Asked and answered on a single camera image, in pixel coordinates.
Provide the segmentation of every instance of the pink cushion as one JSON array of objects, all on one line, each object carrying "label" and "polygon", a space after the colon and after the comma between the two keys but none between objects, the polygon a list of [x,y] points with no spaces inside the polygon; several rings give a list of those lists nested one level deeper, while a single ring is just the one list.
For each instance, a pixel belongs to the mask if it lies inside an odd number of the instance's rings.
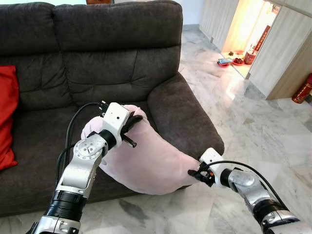
[{"label": "pink cushion", "polygon": [[[143,120],[127,133],[137,146],[131,148],[123,141],[119,148],[111,149],[102,159],[100,168],[129,189],[144,194],[163,195],[197,183],[198,180],[189,176],[187,171],[196,170],[199,162],[155,132],[139,107],[124,107],[143,116]],[[92,131],[99,132],[102,124],[101,117],[90,120],[82,130],[81,138],[86,138]]]}]

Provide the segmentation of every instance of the sofa seam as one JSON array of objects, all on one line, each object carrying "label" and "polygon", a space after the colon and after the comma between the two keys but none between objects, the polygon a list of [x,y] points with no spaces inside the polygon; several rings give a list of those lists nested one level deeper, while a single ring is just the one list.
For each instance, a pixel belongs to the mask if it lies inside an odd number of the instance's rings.
[{"label": "sofa seam", "polygon": [[135,68],[136,68],[136,63],[137,63],[137,52],[138,52],[138,49],[136,49],[136,57],[135,57],[135,62],[133,64],[133,70],[132,70],[132,75],[131,75],[131,79],[130,79],[130,84],[132,85],[132,81],[133,81],[133,75],[135,73]]},{"label": "sofa seam", "polygon": [[51,17],[52,17],[52,21],[53,21],[53,31],[54,31],[54,35],[55,35],[55,40],[57,41],[58,48],[59,48],[58,53],[60,54],[61,59],[62,59],[62,63],[64,65],[64,73],[65,73],[64,75],[65,75],[65,80],[66,80],[66,84],[67,84],[67,89],[69,91],[69,96],[70,96],[70,99],[71,99],[71,104],[74,104],[74,99],[73,99],[72,92],[70,90],[69,83],[68,83],[67,68],[66,68],[66,63],[65,63],[65,59],[64,59],[64,54],[63,54],[62,48],[61,48],[61,46],[59,44],[59,39],[57,37],[57,31],[55,29],[55,21],[54,21],[54,13],[53,13],[53,9],[54,8],[55,8],[55,6],[51,9]]},{"label": "sofa seam", "polygon": [[[81,85],[93,85],[93,83],[78,83],[78,82],[75,82],[75,81],[69,81],[70,83],[73,83],[73,84],[81,84]],[[129,82],[125,82],[125,83],[117,83],[117,84],[94,84],[94,85],[123,85],[123,84],[131,84]]]},{"label": "sofa seam", "polygon": [[23,94],[23,93],[30,93],[30,92],[37,92],[37,91],[49,90],[49,89],[53,89],[53,88],[56,88],[56,87],[62,86],[65,82],[66,82],[66,81],[64,80],[62,83],[57,84],[57,85],[53,85],[53,86],[51,86],[51,87],[47,87],[47,88],[39,88],[39,89],[27,90],[27,91],[20,91],[19,93],[20,93],[20,94]]},{"label": "sofa seam", "polygon": [[168,49],[168,48],[172,48],[172,47],[176,47],[176,46],[179,46],[181,47],[181,44],[178,43],[178,44],[174,44],[174,45],[170,45],[170,46],[160,46],[160,47],[146,47],[146,48],[121,48],[121,49],[112,49],[112,50],[83,50],[83,51],[79,51],[79,50],[61,50],[60,49],[60,45],[59,45],[59,41],[57,40],[57,43],[58,43],[58,47],[59,49],[58,50],[55,50],[55,51],[47,51],[47,52],[43,52],[43,53],[34,53],[34,54],[18,54],[18,55],[14,55],[14,54],[11,54],[11,55],[8,55],[8,54],[4,54],[4,55],[0,55],[0,58],[7,58],[7,57],[21,57],[21,56],[37,56],[37,55],[45,55],[45,54],[58,54],[60,52],[66,52],[66,53],[112,53],[112,52],[122,52],[122,51],[131,51],[131,50],[154,50],[154,49]]}]

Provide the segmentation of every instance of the fire extinguisher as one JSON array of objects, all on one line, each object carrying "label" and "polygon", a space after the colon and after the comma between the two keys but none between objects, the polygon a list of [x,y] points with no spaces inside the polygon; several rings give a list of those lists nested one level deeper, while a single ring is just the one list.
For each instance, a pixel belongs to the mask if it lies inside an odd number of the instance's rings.
[{"label": "fire extinguisher", "polygon": [[296,94],[292,97],[292,100],[296,103],[302,103],[312,90],[312,73],[309,75],[306,82],[298,89]]}]

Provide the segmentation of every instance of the black cable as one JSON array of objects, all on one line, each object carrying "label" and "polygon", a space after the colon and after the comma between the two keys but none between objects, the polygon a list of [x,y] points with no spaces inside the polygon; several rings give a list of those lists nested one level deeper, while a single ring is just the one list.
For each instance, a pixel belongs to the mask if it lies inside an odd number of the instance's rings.
[{"label": "black cable", "polygon": [[[77,118],[77,116],[79,115],[79,113],[86,108],[87,106],[95,106],[95,105],[99,105],[98,102],[90,102],[87,103],[85,105],[83,105],[82,107],[80,107],[78,109],[78,111],[75,113],[75,115],[73,116],[72,120],[70,121],[68,128],[67,128],[67,133],[66,133],[66,142],[65,142],[65,148],[69,147],[69,144],[71,142],[71,134],[72,134],[72,127],[73,127],[73,123],[75,121],[75,119]],[[64,157],[64,164],[63,164],[63,172],[65,170],[65,167],[69,164],[69,154],[68,151],[65,152],[65,157]]]},{"label": "black cable", "polygon": [[289,209],[287,208],[287,206],[283,203],[282,199],[279,197],[279,195],[277,194],[277,192],[274,190],[274,188],[272,187],[272,185],[266,180],[266,178],[260,173],[258,172],[256,169],[254,169],[253,167],[242,163],[242,162],[236,162],[236,161],[229,161],[229,160],[223,160],[223,161],[217,161],[217,162],[212,162],[209,163],[207,165],[205,165],[203,167],[203,169],[208,169],[210,166],[215,165],[215,164],[219,164],[219,163],[232,163],[232,164],[237,164],[237,165],[241,165],[244,167],[249,168],[250,170],[252,170],[253,172],[255,172],[266,184],[267,186],[270,188],[270,190],[272,191],[272,193],[274,194],[274,196],[276,197],[276,199],[279,201],[279,203],[286,209],[289,211]]},{"label": "black cable", "polygon": [[60,153],[60,155],[58,156],[58,162],[57,162],[57,174],[55,176],[55,187],[58,185],[59,183],[59,167],[60,167],[60,162],[62,161],[63,155],[65,154],[65,152],[69,151],[71,148],[73,148],[75,146],[75,144],[70,145],[69,147],[65,148],[62,153]]}]

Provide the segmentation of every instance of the cabinet door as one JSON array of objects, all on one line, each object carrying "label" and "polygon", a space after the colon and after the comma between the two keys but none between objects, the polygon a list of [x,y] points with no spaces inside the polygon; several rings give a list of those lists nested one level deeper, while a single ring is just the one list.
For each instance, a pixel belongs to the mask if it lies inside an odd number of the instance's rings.
[{"label": "cabinet door", "polygon": [[312,0],[285,0],[285,5],[312,14]]},{"label": "cabinet door", "polygon": [[234,17],[238,0],[206,0],[200,30],[222,50]]},{"label": "cabinet door", "polygon": [[311,29],[310,17],[285,6],[281,8],[249,71],[250,81],[265,97],[284,74]]}]

